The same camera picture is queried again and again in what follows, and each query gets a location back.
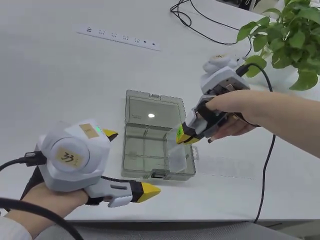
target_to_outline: cable connector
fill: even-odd
[[[235,73],[242,77],[243,75],[245,75],[248,71],[249,71],[249,65],[245,64],[245,65],[241,65],[240,67],[238,67],[236,70],[235,70]]]
[[[47,163],[47,158],[41,151],[27,152],[23,159],[25,159],[27,167],[44,165]]]

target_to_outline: hand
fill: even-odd
[[[49,190],[45,183],[41,183],[33,187],[22,201],[46,208],[64,218],[77,207],[84,205],[88,201],[88,195],[83,190],[54,192]],[[24,226],[33,239],[54,224],[42,216],[18,210],[11,210],[5,217]]]
[[[227,113],[242,113],[244,119],[251,124],[257,124],[256,116],[259,114],[257,105],[261,101],[267,101],[270,92],[254,91],[254,90],[238,90],[228,92],[214,97],[206,103],[206,107],[210,110],[219,110]],[[231,115],[218,132],[212,137],[211,141],[222,139],[227,136],[239,136],[255,129],[254,126]]]

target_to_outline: black cable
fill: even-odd
[[[37,206],[25,201],[19,201],[2,197],[0,197],[0,206],[2,208],[15,209],[19,211],[36,214],[46,219],[49,219],[50,221],[64,228],[75,240],[84,240],[74,226],[72,226],[58,214],[44,207]]]
[[[199,31],[197,31],[197,30],[194,29],[193,27],[191,27],[191,25],[192,25],[192,20],[191,20],[191,18],[190,18],[185,12],[182,12],[182,11],[179,10],[179,6],[180,6],[181,4],[184,4],[184,3],[187,3],[187,2],[190,2],[191,5],[192,5],[192,7],[193,7],[193,9],[194,9],[198,14],[200,14],[201,16],[203,16],[204,18],[212,21],[213,23],[216,23],[216,24],[225,26],[225,27],[227,27],[227,28],[230,28],[230,29],[239,31],[238,28],[235,28],[235,27],[233,27],[233,26],[224,24],[224,23],[222,23],[222,22],[213,20],[213,19],[205,16],[205,15],[204,15],[203,13],[201,13],[198,9],[196,9],[196,7],[195,7],[195,5],[193,4],[192,0],[179,0],[179,2],[178,2],[177,4],[173,5],[173,6],[170,8],[170,12],[173,13],[173,14],[180,20],[180,22],[182,22],[183,25],[185,25],[187,28],[193,30],[194,32],[198,33],[199,35],[205,37],[206,39],[208,39],[208,40],[210,40],[210,41],[212,41],[212,42],[214,42],[214,43],[222,44],[222,45],[235,45],[235,44],[237,43],[237,42],[227,43],[227,42],[221,42],[221,41],[214,40],[214,39],[208,37],[207,35],[205,35],[205,34],[199,32]],[[184,15],[185,17],[187,17],[189,23],[187,23],[186,21],[184,21],[184,20],[180,17],[180,14],[181,14],[181,15]],[[250,39],[249,36],[248,36],[247,38],[248,38],[249,43],[250,43],[250,48],[249,48],[249,51],[247,52],[247,54],[245,55],[245,57],[247,57],[247,56],[249,55],[249,53],[251,52],[251,50],[252,50],[252,42],[251,42],[251,39]]]
[[[11,160],[11,161],[8,161],[6,162],[5,164],[2,164],[0,166],[0,172],[5,169],[6,167],[9,167],[11,165],[14,165],[14,164],[26,164],[28,162],[27,159],[25,159],[24,157],[21,157],[21,158],[18,158],[18,159],[15,159],[15,160]]]
[[[268,84],[268,88],[269,88],[269,91],[270,92],[273,92],[273,88],[271,86],[271,83],[270,83],[270,80],[269,80],[269,77],[266,73],[266,71],[261,67],[259,66],[258,64],[256,63],[248,63],[246,65],[244,65],[244,68],[246,68],[246,70],[248,71],[249,67],[250,66],[255,66],[257,67],[261,72],[262,74],[264,75],[265,77],[265,80]],[[269,148],[269,152],[268,152],[268,155],[266,157],[266,160],[265,160],[265,163],[264,163],[264,166],[263,166],[263,171],[262,171],[262,190],[261,190],[261,199],[260,199],[260,205],[259,205],[259,210],[258,210],[258,213],[255,217],[255,220],[254,220],[254,224],[256,224],[259,220],[259,217],[260,217],[260,213],[261,213],[261,209],[262,209],[262,205],[264,203],[264,198],[265,198],[265,183],[266,183],[266,170],[267,170],[267,165],[268,165],[268,162],[269,162],[269,159],[270,159],[270,156],[271,156],[271,153],[272,153],[272,150],[274,148],[274,145],[275,145],[275,141],[276,141],[276,135],[273,134],[272,136],[272,141],[271,141],[271,145],[270,145],[270,148]]]
[[[41,151],[27,152],[24,157],[20,157],[18,159],[11,160],[2,164],[0,166],[0,172],[6,167],[12,166],[14,164],[26,164],[27,166],[35,166],[43,165],[46,163],[46,161],[47,158],[42,154]],[[0,197],[0,208],[5,209],[7,212],[10,212],[11,209],[15,209],[47,218],[64,228],[75,240],[84,240],[81,237],[80,233],[74,228],[74,226],[72,226],[58,214],[41,206],[37,206],[20,200]]]

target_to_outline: clear plastic box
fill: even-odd
[[[179,153],[175,152],[179,161],[185,159],[186,168],[170,171],[168,132],[185,117],[181,98],[127,90],[121,175],[178,181],[194,176],[196,168],[191,145],[181,145]]]

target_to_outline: power outlet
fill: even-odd
[[[104,29],[93,28],[90,26],[83,26],[79,28],[77,33],[89,35],[89,36],[97,37],[101,39],[116,41],[119,43],[130,44],[130,45],[138,46],[145,49],[160,51],[159,44],[157,44],[154,41],[141,39],[137,37],[131,37],[125,34],[116,33],[114,31],[108,32],[107,30],[104,30]]]

